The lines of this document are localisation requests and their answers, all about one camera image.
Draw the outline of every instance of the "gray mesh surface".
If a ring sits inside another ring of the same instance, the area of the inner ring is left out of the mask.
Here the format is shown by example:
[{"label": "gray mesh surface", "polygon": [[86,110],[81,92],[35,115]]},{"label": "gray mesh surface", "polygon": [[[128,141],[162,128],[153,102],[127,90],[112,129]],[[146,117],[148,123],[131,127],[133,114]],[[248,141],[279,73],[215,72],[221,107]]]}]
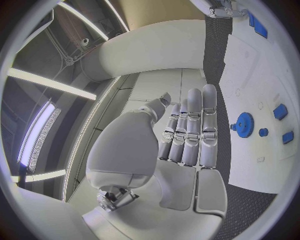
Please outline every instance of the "gray mesh surface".
[{"label": "gray mesh surface", "polygon": [[218,155],[217,167],[227,191],[225,222],[215,240],[231,240],[248,228],[271,204],[275,194],[261,193],[228,184],[231,166],[231,139],[227,110],[219,82],[225,67],[224,56],[233,21],[205,17],[206,39],[203,69],[208,84],[217,90]]}]

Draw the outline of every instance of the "blue gear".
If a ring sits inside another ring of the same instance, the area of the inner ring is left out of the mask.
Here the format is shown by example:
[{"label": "blue gear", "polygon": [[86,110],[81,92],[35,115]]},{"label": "blue gear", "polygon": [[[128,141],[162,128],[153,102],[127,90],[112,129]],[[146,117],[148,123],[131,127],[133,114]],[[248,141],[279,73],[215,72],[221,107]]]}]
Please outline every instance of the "blue gear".
[{"label": "blue gear", "polygon": [[254,129],[254,119],[248,112],[239,115],[236,121],[236,131],[241,138],[248,138]]}]

